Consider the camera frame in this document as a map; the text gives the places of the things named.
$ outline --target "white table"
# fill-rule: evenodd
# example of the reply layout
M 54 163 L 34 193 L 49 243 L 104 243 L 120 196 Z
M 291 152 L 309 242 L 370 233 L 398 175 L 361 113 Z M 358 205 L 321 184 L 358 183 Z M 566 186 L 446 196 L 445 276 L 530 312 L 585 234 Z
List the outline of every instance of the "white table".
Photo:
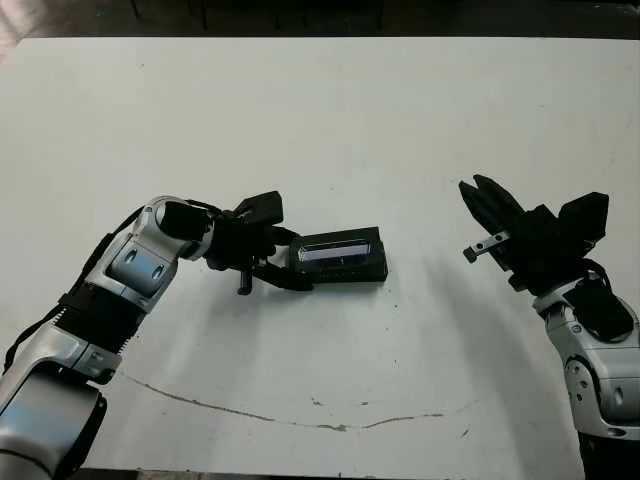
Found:
M 278 189 L 302 233 L 379 225 L 386 283 L 258 284 L 245 298 L 236 272 L 183 264 L 105 388 L 87 465 L 581 478 L 559 360 L 531 297 L 489 258 L 463 258 L 485 233 L 456 184 L 483 172 L 556 212 L 609 193 L 592 257 L 638 309 L 639 53 L 562 39 L 24 41 L 0 66 L 0 344 L 144 201 L 229 208 Z

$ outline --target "metal pin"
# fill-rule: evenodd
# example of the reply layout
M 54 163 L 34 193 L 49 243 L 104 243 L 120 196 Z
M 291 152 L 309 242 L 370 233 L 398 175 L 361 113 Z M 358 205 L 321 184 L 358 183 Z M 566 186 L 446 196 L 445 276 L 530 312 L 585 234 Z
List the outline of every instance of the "metal pin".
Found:
M 462 254 L 469 261 L 469 263 L 473 263 L 476 261 L 479 255 L 487 253 L 492 248 L 495 248 L 501 243 L 506 242 L 510 238 L 511 236 L 506 231 L 502 231 L 485 240 L 482 240 L 481 242 L 477 242 L 465 248 Z

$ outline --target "small screen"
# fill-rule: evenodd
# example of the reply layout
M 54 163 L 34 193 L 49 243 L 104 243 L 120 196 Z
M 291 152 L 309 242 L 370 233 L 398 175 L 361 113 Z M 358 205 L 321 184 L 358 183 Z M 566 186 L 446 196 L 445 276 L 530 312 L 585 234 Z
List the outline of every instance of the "small screen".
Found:
M 339 257 L 353 257 L 356 255 L 367 255 L 371 250 L 368 243 L 360 240 L 359 243 L 340 242 L 320 245 L 307 245 L 298 251 L 298 258 L 301 262 L 313 262 L 317 260 L 327 260 Z

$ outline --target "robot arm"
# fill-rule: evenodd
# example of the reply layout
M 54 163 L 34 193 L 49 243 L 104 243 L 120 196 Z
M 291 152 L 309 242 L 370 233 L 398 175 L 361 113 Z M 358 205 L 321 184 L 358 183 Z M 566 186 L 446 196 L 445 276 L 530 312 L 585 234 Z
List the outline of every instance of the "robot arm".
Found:
M 178 260 L 309 290 L 300 274 L 269 264 L 275 245 L 297 235 L 282 227 L 277 192 L 245 200 L 234 211 L 175 197 L 137 210 L 93 252 L 59 304 L 27 329 L 7 353 L 0 379 L 0 478 L 63 479 L 84 462 L 105 415 L 97 388 L 121 362 L 120 353 L 175 276 Z M 130 232 L 124 232 L 132 222 Z M 35 336 L 15 358 L 18 344 Z
M 605 235 L 608 197 L 591 193 L 555 217 L 544 205 L 525 212 L 493 180 L 460 191 L 491 234 L 463 253 L 489 253 L 509 283 L 536 296 L 533 307 L 564 366 L 587 479 L 635 478 L 640 458 L 640 327 L 600 265 L 585 259 Z

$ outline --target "brown streak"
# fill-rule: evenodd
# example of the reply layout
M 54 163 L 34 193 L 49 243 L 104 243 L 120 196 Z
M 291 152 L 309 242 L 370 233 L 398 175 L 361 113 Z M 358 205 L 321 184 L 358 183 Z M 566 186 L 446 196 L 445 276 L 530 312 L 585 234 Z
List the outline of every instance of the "brown streak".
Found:
M 247 418 L 253 418 L 255 420 L 261 420 L 263 422 L 273 422 L 273 423 L 279 423 L 281 425 L 290 425 L 293 427 L 304 427 L 304 428 L 318 428 L 318 429 L 322 429 L 322 430 L 331 430 L 334 432 L 346 432 L 347 430 L 368 430 L 370 428 L 375 428 L 378 427 L 380 425 L 384 425 L 387 423 L 394 423 L 394 422 L 405 422 L 405 421 L 409 421 L 409 420 L 417 420 L 420 418 L 429 418 L 429 417 L 444 417 L 444 415 L 442 413 L 424 413 L 421 415 L 414 415 L 414 416 L 408 416 L 408 417 L 393 417 L 393 418 L 387 418 L 385 420 L 380 420 L 378 422 L 375 423 L 371 423 L 369 425 L 345 425 L 345 424 L 340 424 L 340 425 L 312 425 L 312 424 L 308 424 L 308 423 L 299 423 L 299 422 L 290 422 L 287 420 L 279 420 L 276 418 L 271 418 L 271 417 L 265 417 L 263 415 L 257 415 L 255 413 L 250 413 L 250 412 L 243 412 L 242 410 L 235 410 L 233 408 L 227 408 L 227 407 L 221 407 L 219 405 L 212 405 L 210 403 L 204 403 L 204 402 L 200 402 L 198 400 L 193 400 L 190 398 L 186 398 L 186 397 L 181 397 L 180 395 L 175 395 L 173 393 L 169 393 L 166 392 L 164 390 L 161 390 L 157 387 L 154 387 L 153 385 L 149 385 L 148 383 L 144 383 L 140 380 L 138 380 L 137 378 L 133 378 L 130 377 L 129 375 L 127 375 L 126 373 L 122 373 L 119 372 L 120 375 L 122 375 L 123 377 L 125 377 L 127 380 L 130 380 L 131 382 L 135 383 L 136 385 L 139 385 L 141 387 L 144 387 L 148 390 L 151 390 L 154 393 L 157 393 L 158 395 L 161 395 L 165 398 L 169 398 L 171 400 L 176 400 L 178 402 L 183 402 L 183 403 L 189 403 L 191 405 L 195 405 L 196 407 L 203 407 L 203 408 L 208 408 L 211 410 L 216 410 L 218 412 L 224 412 L 224 413 L 231 413 L 233 415 L 241 415 L 243 417 L 247 417 Z

